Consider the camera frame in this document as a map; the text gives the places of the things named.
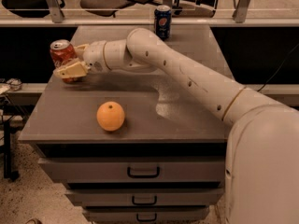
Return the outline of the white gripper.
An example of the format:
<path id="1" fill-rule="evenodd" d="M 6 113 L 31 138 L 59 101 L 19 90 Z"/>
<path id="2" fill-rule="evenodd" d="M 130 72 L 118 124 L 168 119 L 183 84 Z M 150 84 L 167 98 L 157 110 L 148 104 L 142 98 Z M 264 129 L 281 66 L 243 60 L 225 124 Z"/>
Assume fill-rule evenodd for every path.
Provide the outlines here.
<path id="1" fill-rule="evenodd" d="M 53 74 L 59 78 L 85 77 L 88 72 L 91 74 L 102 74 L 107 72 L 107 64 L 104 58 L 106 41 L 96 41 L 89 44 L 75 46 L 77 56 L 83 61 L 67 63 L 56 68 Z"/>

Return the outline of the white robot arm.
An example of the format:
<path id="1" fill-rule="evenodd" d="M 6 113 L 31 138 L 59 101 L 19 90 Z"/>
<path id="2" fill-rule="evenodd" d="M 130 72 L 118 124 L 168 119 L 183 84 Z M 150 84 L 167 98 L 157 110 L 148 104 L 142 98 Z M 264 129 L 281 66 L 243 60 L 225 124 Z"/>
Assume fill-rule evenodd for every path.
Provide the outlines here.
<path id="1" fill-rule="evenodd" d="M 225 224 L 299 224 L 299 111 L 169 48 L 148 29 L 81 45 L 59 78 L 152 66 L 229 125 Z"/>

